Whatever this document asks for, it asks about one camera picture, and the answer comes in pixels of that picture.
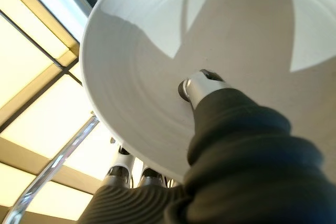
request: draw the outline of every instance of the chrome rod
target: chrome rod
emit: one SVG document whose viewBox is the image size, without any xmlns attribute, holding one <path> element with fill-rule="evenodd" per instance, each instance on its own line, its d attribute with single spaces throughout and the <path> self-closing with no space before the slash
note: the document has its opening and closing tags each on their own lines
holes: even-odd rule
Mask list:
<svg viewBox="0 0 336 224">
<path fill-rule="evenodd" d="M 36 176 L 32 183 L 24 190 L 15 204 L 10 208 L 2 224 L 18 224 L 28 205 L 41 188 L 50 181 L 62 167 L 65 160 L 73 153 L 78 145 L 89 135 L 99 123 L 97 117 L 92 116 L 85 125 L 70 139 L 70 141 L 47 164 L 42 172 Z"/>
</svg>

